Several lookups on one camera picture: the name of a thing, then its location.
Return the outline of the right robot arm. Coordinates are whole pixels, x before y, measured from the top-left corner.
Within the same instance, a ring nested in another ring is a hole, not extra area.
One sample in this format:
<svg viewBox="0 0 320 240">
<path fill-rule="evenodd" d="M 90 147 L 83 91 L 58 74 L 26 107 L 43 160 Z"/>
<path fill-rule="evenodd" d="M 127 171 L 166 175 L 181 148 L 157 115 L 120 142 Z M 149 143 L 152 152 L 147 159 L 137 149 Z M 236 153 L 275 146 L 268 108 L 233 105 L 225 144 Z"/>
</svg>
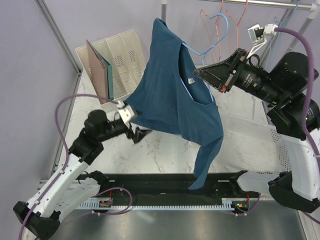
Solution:
<svg viewBox="0 0 320 240">
<path fill-rule="evenodd" d="M 315 101 L 303 113 L 308 82 L 308 57 L 300 52 L 286 53 L 276 66 L 267 72 L 254 66 L 244 49 L 237 49 L 229 58 L 219 63 L 196 69 L 194 75 L 209 83 L 221 93 L 237 87 L 266 102 L 267 116 L 279 133 L 288 153 L 290 171 L 281 172 L 268 179 L 259 179 L 253 186 L 253 175 L 244 173 L 229 184 L 235 197 L 247 189 L 263 189 L 284 207 L 312 213 L 320 206 L 320 171 L 318 149 L 313 149 L 303 131 L 314 138 L 320 137 L 320 109 Z"/>
</svg>

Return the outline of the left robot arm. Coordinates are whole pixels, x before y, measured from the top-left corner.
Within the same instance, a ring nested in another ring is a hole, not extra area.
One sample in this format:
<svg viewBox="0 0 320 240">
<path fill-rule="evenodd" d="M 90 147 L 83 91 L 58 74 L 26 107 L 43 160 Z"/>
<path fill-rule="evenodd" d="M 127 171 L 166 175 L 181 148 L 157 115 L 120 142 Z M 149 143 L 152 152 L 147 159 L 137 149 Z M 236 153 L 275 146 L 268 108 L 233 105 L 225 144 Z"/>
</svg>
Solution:
<svg viewBox="0 0 320 240">
<path fill-rule="evenodd" d="M 104 197 L 110 191 L 108 178 L 101 172 L 90 173 L 82 184 L 68 188 L 104 150 L 103 142 L 125 134 L 140 142 L 149 130 L 132 130 L 131 122 L 142 114 L 130 105 L 118 109 L 119 119 L 110 121 L 104 110 L 91 111 L 78 138 L 66 149 L 66 160 L 45 185 L 27 202 L 18 201 L 13 211 L 21 223 L 18 238 L 28 229 L 40 240 L 48 240 L 63 220 L 91 197 Z"/>
</svg>

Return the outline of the blue t shirt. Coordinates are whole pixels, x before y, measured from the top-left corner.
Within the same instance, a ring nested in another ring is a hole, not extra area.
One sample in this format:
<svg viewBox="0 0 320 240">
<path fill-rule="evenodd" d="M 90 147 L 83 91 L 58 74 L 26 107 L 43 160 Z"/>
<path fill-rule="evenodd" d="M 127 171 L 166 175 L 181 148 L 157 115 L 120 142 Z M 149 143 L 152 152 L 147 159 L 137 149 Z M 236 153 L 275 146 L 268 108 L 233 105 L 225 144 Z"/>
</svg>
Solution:
<svg viewBox="0 0 320 240">
<path fill-rule="evenodd" d="M 204 186 L 218 155 L 224 131 L 218 106 L 196 69 L 189 50 L 165 21 L 152 26 L 149 60 L 134 92 L 126 99 L 141 114 L 136 125 L 174 135 L 200 146 L 190 190 Z"/>
</svg>

